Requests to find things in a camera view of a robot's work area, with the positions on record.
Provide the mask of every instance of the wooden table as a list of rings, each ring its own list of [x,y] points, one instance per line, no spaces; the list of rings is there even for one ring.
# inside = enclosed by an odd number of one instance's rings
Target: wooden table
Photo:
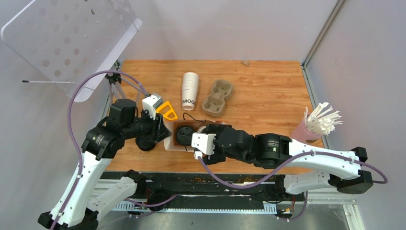
[[[202,102],[210,94],[215,80],[224,79],[233,84],[233,95],[226,101],[224,113],[215,118],[242,129],[249,134],[276,133],[289,136],[303,118],[305,107],[312,108],[302,70],[297,61],[251,61],[244,66],[240,61],[149,61],[127,60],[123,71],[138,79],[149,93],[159,94],[172,104],[178,117],[181,108],[181,85],[185,72],[200,76],[195,110],[188,112],[196,119],[213,119],[203,112]],[[125,82],[122,88],[130,99],[137,91]],[[322,147],[321,140],[314,143]],[[215,173],[269,173],[251,164],[227,159],[209,166]],[[117,152],[107,170],[139,172],[205,172],[190,152],[166,151],[163,142],[149,152],[141,151],[134,140],[128,140]],[[286,167],[284,174],[308,172],[308,169]]]

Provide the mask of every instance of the white cup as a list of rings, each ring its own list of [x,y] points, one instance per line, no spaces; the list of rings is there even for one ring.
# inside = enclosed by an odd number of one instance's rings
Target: white cup
[[[199,88],[199,75],[187,72],[183,75],[182,82],[182,108],[190,111],[196,104],[197,90]]]

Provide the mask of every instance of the yellow object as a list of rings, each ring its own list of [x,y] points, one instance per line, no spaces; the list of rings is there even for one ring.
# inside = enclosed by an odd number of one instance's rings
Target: yellow object
[[[161,113],[160,111],[163,110],[165,107],[169,107],[169,110],[165,113]],[[173,109],[172,105],[169,101],[165,101],[160,107],[157,108],[157,113],[160,113],[164,116],[164,118],[168,119],[169,121],[174,121],[178,119],[178,115],[176,115],[175,110]]]

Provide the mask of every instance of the cardboard box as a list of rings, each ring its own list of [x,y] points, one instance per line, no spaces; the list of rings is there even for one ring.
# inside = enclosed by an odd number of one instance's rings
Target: cardboard box
[[[221,121],[213,121],[213,120],[206,120],[204,123],[195,120],[176,120],[176,121],[165,121],[165,126],[172,132],[172,136],[164,139],[164,146],[165,150],[168,151],[183,151],[183,152],[194,152],[194,148],[192,146],[183,146],[176,140],[176,130],[182,126],[192,126],[193,129],[197,132],[197,130],[202,127],[206,126],[207,124],[225,124]]]

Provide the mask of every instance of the pink cup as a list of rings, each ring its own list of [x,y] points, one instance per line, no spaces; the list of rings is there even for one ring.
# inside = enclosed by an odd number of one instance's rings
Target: pink cup
[[[307,128],[306,125],[304,123],[304,121],[302,120],[297,127],[293,130],[293,132],[291,133],[290,138],[293,138],[297,141],[300,141],[302,143],[314,143],[315,141],[317,141],[318,139],[320,139],[322,135],[319,134],[315,134],[310,132]]]

